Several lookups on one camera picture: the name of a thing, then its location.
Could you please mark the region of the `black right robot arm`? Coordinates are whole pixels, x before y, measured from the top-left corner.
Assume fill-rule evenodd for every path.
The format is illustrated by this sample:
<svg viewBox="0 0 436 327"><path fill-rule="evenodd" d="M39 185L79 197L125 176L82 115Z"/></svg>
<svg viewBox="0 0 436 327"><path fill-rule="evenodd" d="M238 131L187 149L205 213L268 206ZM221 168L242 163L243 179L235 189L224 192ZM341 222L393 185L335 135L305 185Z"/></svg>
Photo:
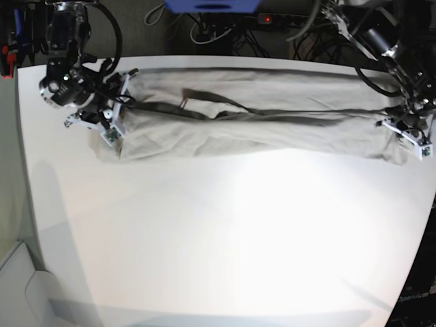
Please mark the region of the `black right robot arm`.
<svg viewBox="0 0 436 327"><path fill-rule="evenodd" d="M98 1L46 1L45 4L52 14L46 27L46 75L40 81L43 100L55 108L82 108L93 101L96 94L111 99L104 91L104 79L115 71L123 49L122 32L116 18ZM108 19L115 36L114 57L106 59L98 71L84 66L96 62L93 55L86 53L91 38L90 7Z"/></svg>

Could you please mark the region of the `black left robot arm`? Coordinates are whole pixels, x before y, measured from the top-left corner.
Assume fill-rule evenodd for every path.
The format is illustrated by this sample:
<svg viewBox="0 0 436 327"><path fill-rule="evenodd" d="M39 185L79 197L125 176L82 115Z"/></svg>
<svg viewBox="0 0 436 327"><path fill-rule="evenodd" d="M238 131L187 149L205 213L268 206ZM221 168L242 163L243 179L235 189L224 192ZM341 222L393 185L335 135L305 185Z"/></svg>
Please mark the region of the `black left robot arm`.
<svg viewBox="0 0 436 327"><path fill-rule="evenodd" d="M387 111L411 128L435 112L434 1L321 1L320 12L349 45L388 72L399 88L387 91L358 75L378 93L401 97Z"/></svg>

